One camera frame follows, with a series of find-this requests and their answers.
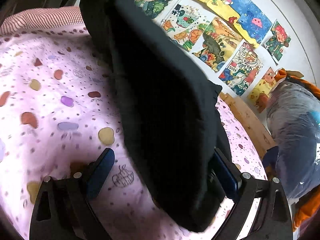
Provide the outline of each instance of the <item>black clothing item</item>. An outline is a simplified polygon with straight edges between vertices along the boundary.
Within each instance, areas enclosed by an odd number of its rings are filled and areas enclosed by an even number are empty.
[[[95,45],[111,55],[125,145],[142,179],[179,225],[204,231],[222,201],[207,188],[214,148],[231,161],[215,108],[221,87],[134,0],[81,0],[80,9]]]

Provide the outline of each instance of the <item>plastic bag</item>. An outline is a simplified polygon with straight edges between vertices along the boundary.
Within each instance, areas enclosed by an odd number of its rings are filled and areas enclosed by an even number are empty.
[[[320,101],[304,87],[281,82],[271,93],[267,124],[279,146],[275,170],[288,199],[320,184]]]

